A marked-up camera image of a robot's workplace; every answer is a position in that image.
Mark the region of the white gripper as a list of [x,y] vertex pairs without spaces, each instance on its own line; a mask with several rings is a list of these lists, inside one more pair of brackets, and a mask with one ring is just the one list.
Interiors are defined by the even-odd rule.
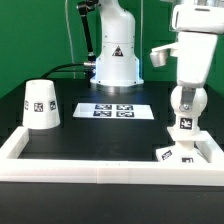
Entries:
[[177,58],[177,84],[181,91],[180,110],[192,110],[195,88],[206,82],[218,36],[224,34],[224,3],[174,3],[170,29],[176,41],[153,48],[154,67],[164,66],[167,50]]

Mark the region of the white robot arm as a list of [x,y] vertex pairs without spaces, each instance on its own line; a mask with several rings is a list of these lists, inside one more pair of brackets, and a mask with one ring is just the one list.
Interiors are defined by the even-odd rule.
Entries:
[[[220,34],[224,34],[224,0],[162,0],[173,4],[170,29],[177,33],[172,44],[150,53],[155,67],[166,64],[168,55],[177,61],[177,85],[181,87],[179,109],[193,110],[196,90],[203,87]],[[99,0],[102,48],[96,59],[93,87],[108,91],[143,83],[134,53],[135,19],[118,0]]]

